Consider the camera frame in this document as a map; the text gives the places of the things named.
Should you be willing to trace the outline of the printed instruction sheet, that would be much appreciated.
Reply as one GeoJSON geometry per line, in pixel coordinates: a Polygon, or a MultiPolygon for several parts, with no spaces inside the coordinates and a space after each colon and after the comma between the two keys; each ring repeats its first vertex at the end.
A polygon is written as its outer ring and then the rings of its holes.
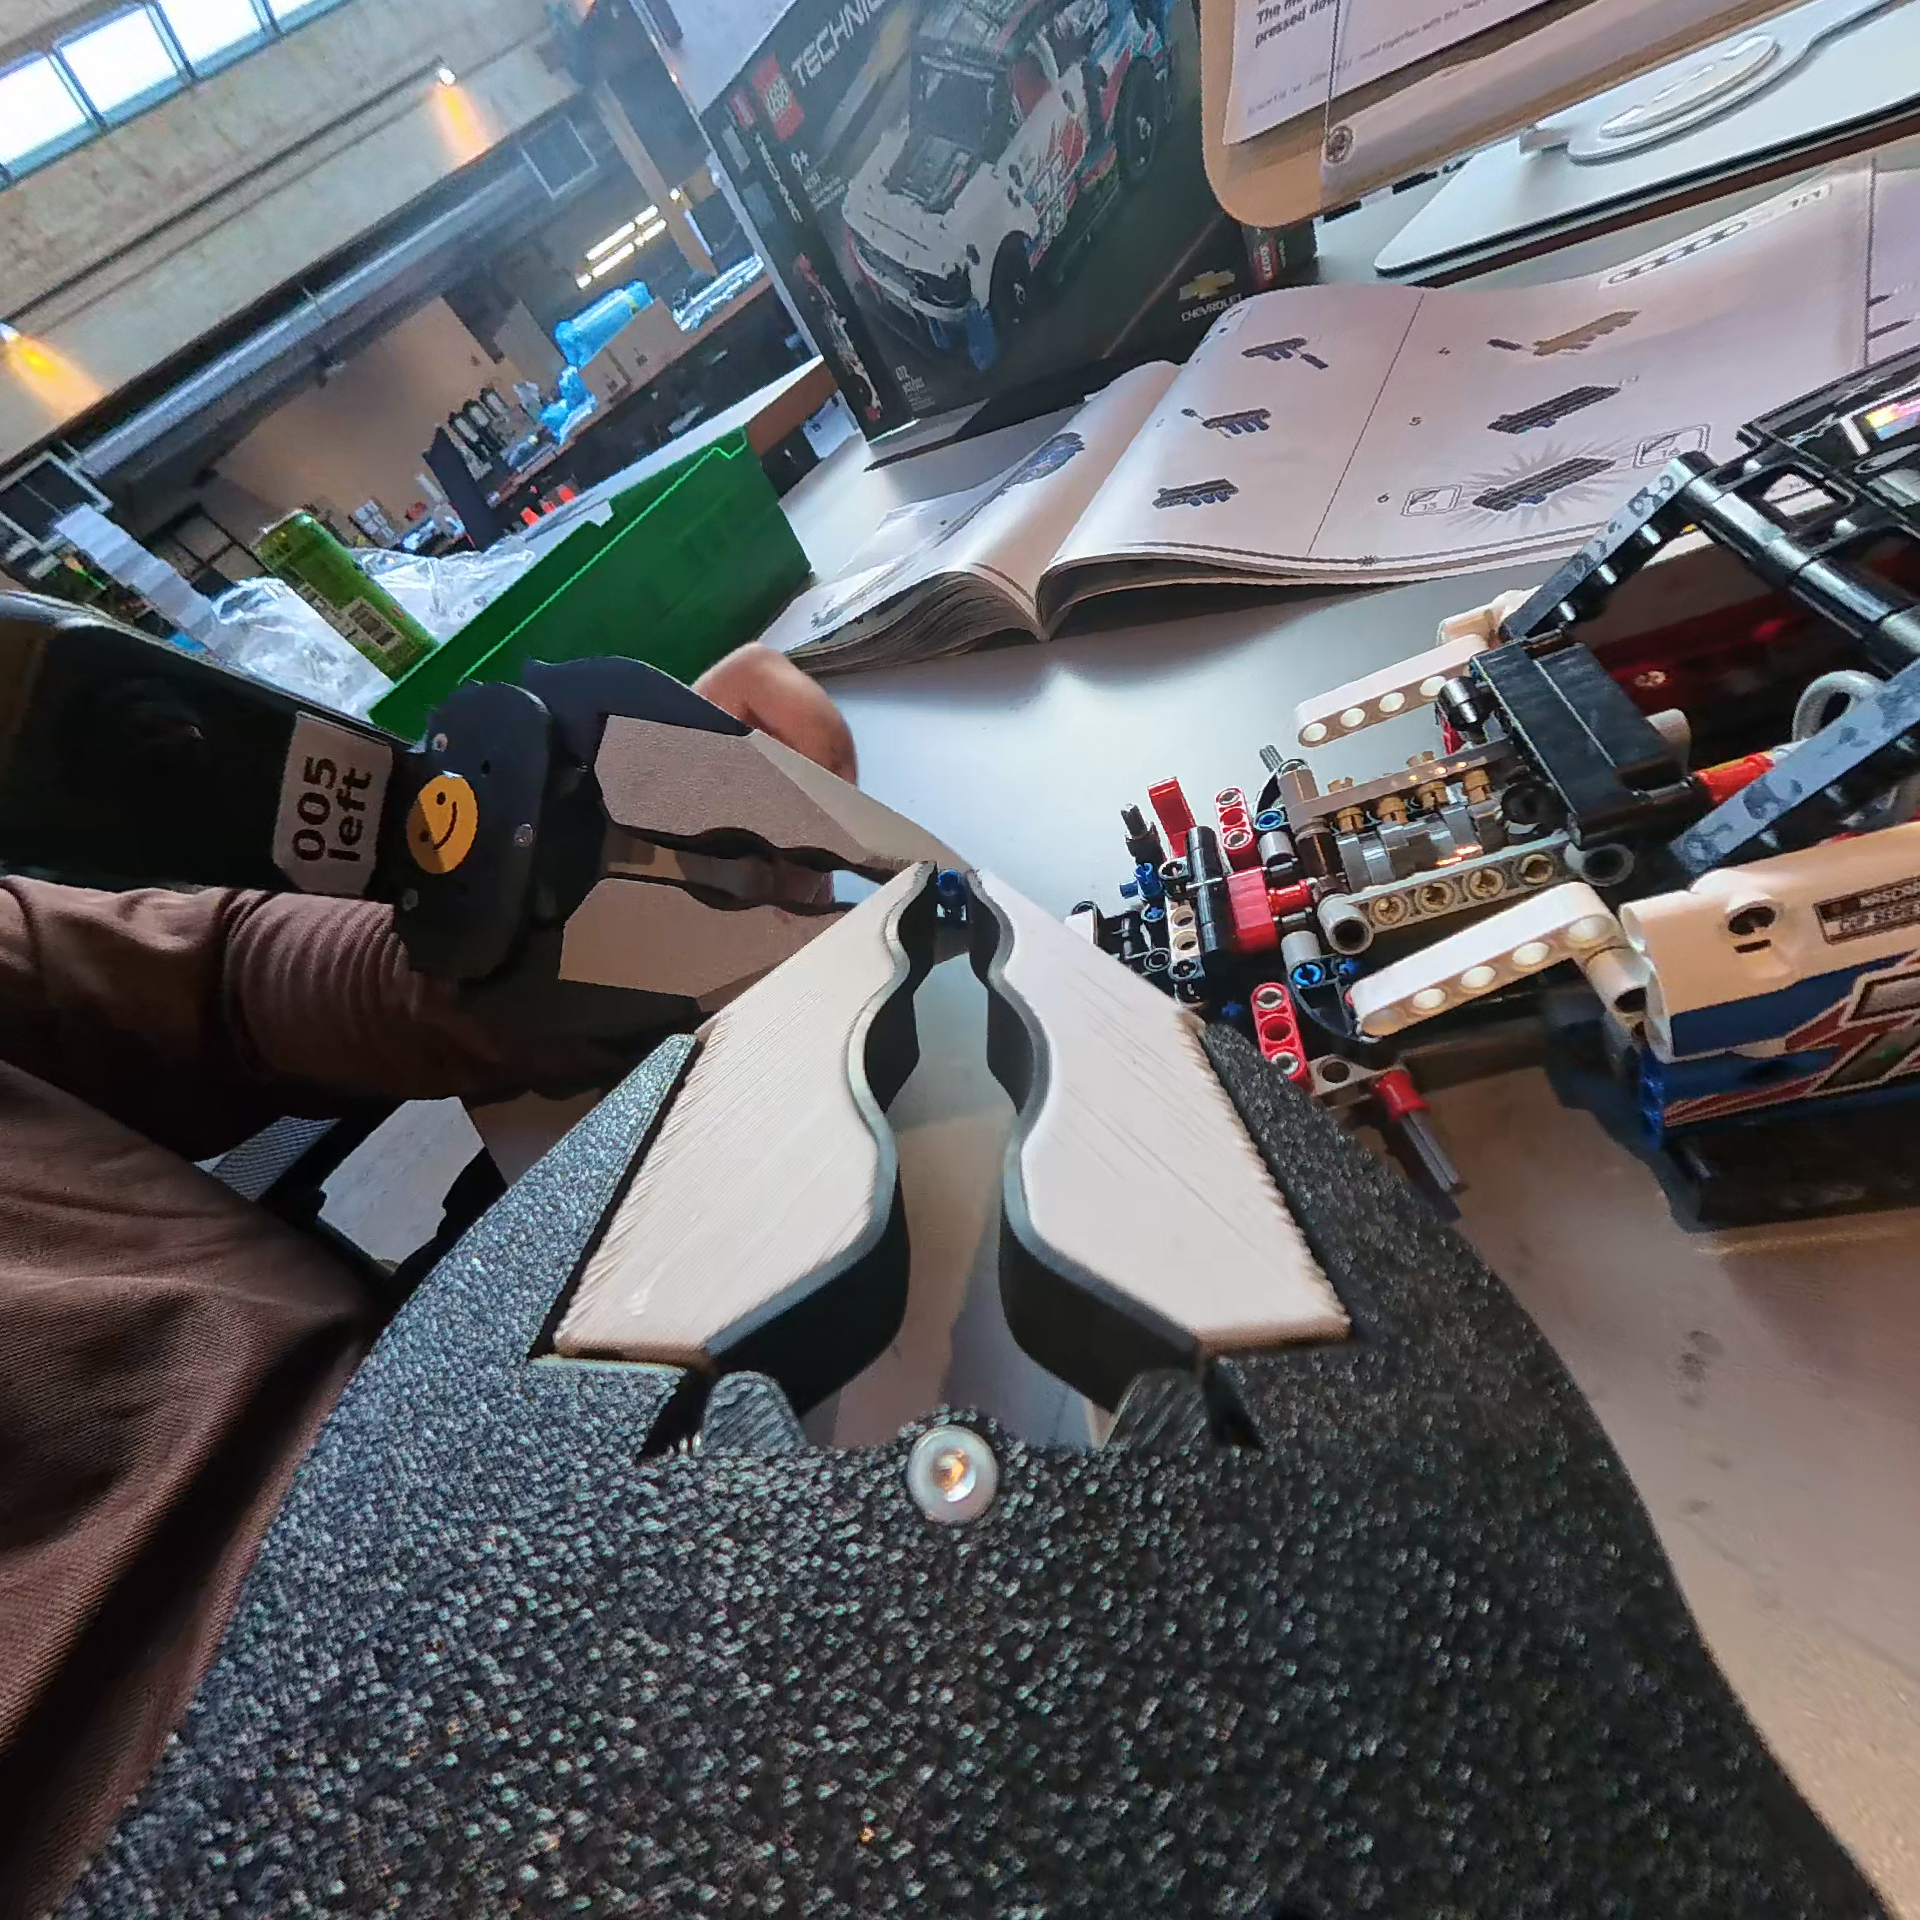
{"type": "Polygon", "coordinates": [[[1735,2],[1237,2],[1223,143],[1368,89],[1458,83],[1498,98],[1610,75],[1712,39],[1768,4],[1735,2]]]}

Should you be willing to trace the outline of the open instruction booklet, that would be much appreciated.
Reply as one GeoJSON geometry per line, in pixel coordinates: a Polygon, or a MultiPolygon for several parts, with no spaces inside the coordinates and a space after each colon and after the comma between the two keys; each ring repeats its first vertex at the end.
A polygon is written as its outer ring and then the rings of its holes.
{"type": "Polygon", "coordinates": [[[995,481],[890,512],[765,639],[830,674],[1048,640],[1113,592],[1566,555],[1678,457],[1917,344],[1917,194],[1861,164],[1593,276],[1245,299],[995,481]]]}

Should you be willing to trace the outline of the black toy set box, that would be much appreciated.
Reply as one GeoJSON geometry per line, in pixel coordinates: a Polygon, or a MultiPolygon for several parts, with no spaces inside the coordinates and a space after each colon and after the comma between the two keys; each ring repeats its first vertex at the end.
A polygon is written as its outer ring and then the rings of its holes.
{"type": "Polygon", "coordinates": [[[1008,424],[1309,279],[1209,185],[1199,4],[697,4],[701,123],[869,442],[1008,424]]]}

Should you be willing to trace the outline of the grey ventilation duct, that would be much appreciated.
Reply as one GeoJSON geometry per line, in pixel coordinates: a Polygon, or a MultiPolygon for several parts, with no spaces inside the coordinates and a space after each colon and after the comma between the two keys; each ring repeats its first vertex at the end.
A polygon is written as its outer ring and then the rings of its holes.
{"type": "Polygon", "coordinates": [[[87,478],[117,481],[177,459],[282,390],[319,374],[373,330],[408,319],[473,272],[473,262],[531,233],[597,179],[586,159],[573,177],[538,164],[539,143],[518,143],[475,183],[403,220],[319,283],[299,283],[263,323],[183,374],[145,406],[75,443],[87,478]]]}

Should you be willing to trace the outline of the toy brick race car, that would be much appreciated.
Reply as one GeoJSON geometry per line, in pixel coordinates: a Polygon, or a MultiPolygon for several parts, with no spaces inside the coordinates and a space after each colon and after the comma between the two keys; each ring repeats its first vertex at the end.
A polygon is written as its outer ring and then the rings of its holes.
{"type": "Polygon", "coordinates": [[[1418,1062],[1537,1047],[1702,1230],[1917,1208],[1919,352],[1659,464],[1535,592],[1299,707],[1439,752],[1264,748],[1121,815],[1069,927],[1373,1124],[1442,1211],[1418,1062]]]}

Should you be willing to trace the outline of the black storage shelf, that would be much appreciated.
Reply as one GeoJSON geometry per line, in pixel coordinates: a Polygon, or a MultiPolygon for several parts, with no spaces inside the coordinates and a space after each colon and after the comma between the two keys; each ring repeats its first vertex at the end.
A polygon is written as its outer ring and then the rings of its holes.
{"type": "Polygon", "coordinates": [[[601,410],[583,384],[542,393],[486,386],[456,406],[426,451],[426,472],[443,497],[459,537],[475,554],[561,515],[583,482],[579,446],[601,410]]]}

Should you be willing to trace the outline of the clear plastic bag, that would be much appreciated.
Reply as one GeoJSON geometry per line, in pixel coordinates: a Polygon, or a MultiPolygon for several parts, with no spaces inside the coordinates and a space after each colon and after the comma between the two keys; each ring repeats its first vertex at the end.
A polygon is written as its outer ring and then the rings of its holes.
{"type": "MultiPolygon", "coordinates": [[[[359,547],[351,558],[429,628],[433,642],[458,633],[536,562],[521,550],[499,558],[473,551],[423,558],[359,547]]],[[[259,577],[230,587],[211,606],[217,619],[207,647],[231,670],[353,718],[368,718],[375,700],[392,688],[392,682],[349,640],[331,633],[287,583],[259,577]]]]}

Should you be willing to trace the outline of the person's brown clothing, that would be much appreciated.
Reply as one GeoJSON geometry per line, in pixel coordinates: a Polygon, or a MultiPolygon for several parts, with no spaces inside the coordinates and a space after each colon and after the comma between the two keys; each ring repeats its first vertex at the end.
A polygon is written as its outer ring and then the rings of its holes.
{"type": "Polygon", "coordinates": [[[473,1034],[429,1025],[263,1078],[61,1015],[5,1025],[5,1915],[63,1900],[154,1766],[394,1315],[386,1282],[202,1161],[273,1120],[491,1081],[473,1034]]]}

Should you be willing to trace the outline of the grey desk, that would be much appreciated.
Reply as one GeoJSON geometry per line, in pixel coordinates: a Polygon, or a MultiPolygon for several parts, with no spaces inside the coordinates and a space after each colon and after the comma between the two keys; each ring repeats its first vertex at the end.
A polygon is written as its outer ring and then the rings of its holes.
{"type": "Polygon", "coordinates": [[[1128,1360],[1113,1430],[617,1457],[539,1508],[521,1914],[1917,1915],[1917,1307],[1894,1227],[1693,1254],[1499,1073],[1442,1225],[1184,1044],[1343,1339],[1128,1360]],[[1888,1649],[1874,1640],[1891,1627],[1888,1649]],[[1834,1836],[1819,1814],[1840,1815],[1834,1836]]]}

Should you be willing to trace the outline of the person's left forearm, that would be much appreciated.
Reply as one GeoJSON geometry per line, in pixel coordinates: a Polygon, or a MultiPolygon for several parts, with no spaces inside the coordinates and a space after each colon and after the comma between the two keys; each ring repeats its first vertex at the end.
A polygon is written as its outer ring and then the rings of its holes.
{"type": "Polygon", "coordinates": [[[614,1086],[678,1020],[631,992],[466,992],[379,903],[5,879],[5,1167],[109,1122],[189,1161],[279,1118],[614,1086]]]}

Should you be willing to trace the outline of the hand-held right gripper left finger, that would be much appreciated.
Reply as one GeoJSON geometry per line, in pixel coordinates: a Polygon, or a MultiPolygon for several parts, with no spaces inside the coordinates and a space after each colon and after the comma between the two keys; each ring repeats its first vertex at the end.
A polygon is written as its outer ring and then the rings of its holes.
{"type": "Polygon", "coordinates": [[[906,1320],[888,1118],[939,932],[919,864],[714,1015],[603,1222],[554,1347],[832,1400],[906,1320]]]}

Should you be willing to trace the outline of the green drink can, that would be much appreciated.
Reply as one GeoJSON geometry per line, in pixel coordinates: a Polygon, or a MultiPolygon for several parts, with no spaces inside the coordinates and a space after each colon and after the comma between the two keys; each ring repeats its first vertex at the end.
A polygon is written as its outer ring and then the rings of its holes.
{"type": "Polygon", "coordinates": [[[437,649],[433,633],[314,512],[279,516],[257,535],[254,551],[271,577],[291,586],[386,682],[401,682],[437,649]]]}

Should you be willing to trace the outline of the person's left hand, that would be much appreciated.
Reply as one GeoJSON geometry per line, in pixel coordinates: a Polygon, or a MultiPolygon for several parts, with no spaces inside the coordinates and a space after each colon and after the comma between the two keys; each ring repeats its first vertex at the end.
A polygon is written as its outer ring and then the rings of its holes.
{"type": "Polygon", "coordinates": [[[835,700],[785,655],[749,642],[691,683],[717,710],[855,784],[857,745],[835,700]]]}

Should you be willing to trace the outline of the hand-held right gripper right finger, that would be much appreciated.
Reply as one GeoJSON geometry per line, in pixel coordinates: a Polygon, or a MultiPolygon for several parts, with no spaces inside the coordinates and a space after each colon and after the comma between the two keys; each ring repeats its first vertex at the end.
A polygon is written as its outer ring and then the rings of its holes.
{"type": "Polygon", "coordinates": [[[1018,1347],[1115,1412],[1145,1374],[1349,1338],[1203,1020],[1003,881],[968,890],[991,1067],[1016,1104],[1000,1299],[1018,1347]]]}

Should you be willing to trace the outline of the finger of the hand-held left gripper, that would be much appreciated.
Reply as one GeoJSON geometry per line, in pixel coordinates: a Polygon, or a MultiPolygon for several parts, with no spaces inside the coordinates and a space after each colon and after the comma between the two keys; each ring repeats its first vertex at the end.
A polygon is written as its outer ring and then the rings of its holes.
{"type": "Polygon", "coordinates": [[[969,867],[937,835],[762,732],[610,715],[597,784],[614,825],[663,849],[778,858],[867,881],[922,863],[950,874],[969,867]]]}
{"type": "Polygon", "coordinates": [[[597,1039],[847,1025],[879,990],[881,890],[855,903],[749,903],[610,875],[569,919],[569,1025],[597,1039]]]}

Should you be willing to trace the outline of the row of skylight windows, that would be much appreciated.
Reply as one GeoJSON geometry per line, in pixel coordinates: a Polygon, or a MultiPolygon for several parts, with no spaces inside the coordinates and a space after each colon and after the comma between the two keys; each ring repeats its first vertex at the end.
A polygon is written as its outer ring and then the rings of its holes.
{"type": "Polygon", "coordinates": [[[3,185],[291,39],[341,2],[87,4],[3,57],[3,185]]]}

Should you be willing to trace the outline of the green plastic bin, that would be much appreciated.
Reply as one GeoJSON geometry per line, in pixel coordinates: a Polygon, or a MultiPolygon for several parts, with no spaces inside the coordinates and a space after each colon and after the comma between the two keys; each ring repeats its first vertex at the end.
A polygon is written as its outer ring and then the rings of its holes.
{"type": "Polygon", "coordinates": [[[810,562],[750,434],[738,428],[616,494],[386,696],[371,723],[421,738],[469,682],[529,663],[633,659],[691,683],[759,639],[810,562]]]}

